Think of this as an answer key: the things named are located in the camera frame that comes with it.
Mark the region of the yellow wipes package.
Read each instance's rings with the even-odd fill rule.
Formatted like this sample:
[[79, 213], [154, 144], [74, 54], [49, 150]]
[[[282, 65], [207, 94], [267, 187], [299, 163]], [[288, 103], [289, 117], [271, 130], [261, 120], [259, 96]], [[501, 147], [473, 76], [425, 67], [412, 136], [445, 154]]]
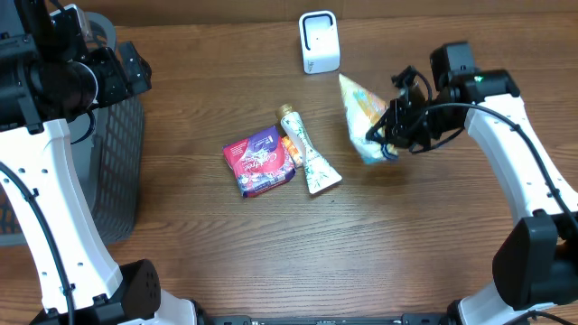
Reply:
[[365, 164], [394, 161], [398, 151], [392, 144], [380, 144], [366, 138], [369, 129], [387, 111], [387, 103], [347, 76], [339, 75], [340, 91], [350, 141]]

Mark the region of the white bottle gold cap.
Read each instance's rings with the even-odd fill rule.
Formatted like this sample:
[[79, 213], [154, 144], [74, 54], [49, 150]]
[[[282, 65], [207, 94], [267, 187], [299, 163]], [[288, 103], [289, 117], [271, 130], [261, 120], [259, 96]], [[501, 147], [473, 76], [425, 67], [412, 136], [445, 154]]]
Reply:
[[275, 113], [281, 127], [302, 156], [308, 191], [316, 195], [340, 182], [342, 176], [314, 148], [299, 113], [289, 104], [280, 106]]

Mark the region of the small orange packet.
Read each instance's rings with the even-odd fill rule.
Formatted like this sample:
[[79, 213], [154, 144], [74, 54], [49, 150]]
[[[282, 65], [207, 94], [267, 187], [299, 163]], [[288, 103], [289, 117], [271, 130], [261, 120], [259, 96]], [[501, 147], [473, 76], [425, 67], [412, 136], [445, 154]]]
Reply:
[[282, 138], [282, 142], [284, 144], [284, 147], [290, 154], [291, 158], [293, 159], [295, 168], [296, 169], [301, 168], [303, 166], [303, 158], [297, 147], [294, 145], [293, 141], [290, 139], [288, 135], [286, 135]]

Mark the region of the purple red pad package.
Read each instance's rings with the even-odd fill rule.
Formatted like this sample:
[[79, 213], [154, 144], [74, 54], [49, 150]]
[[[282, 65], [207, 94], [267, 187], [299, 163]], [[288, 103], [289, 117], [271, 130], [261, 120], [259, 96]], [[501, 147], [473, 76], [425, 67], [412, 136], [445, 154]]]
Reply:
[[296, 173], [293, 158], [274, 125], [222, 150], [244, 198], [289, 182]]

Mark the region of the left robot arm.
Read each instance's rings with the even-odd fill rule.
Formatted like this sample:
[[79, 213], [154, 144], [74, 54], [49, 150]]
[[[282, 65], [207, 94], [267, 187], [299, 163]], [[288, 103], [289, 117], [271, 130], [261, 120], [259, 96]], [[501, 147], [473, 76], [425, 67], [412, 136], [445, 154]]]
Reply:
[[69, 124], [148, 91], [152, 71], [131, 42], [88, 47], [76, 5], [1, 4], [1, 184], [40, 280], [38, 324], [188, 324], [192, 301], [165, 291], [146, 259], [118, 265], [75, 171]]

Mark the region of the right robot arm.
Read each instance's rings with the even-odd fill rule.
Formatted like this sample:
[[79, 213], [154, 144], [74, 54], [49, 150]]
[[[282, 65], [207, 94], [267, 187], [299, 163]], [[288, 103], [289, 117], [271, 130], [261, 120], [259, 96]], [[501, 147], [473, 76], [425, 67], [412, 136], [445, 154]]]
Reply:
[[432, 77], [407, 67], [400, 95], [369, 128], [369, 141], [426, 153], [468, 134], [507, 198], [513, 228], [492, 260], [492, 280], [452, 302], [435, 324], [527, 324], [577, 300], [577, 193], [529, 122], [506, 70], [480, 69], [467, 42], [430, 56]]

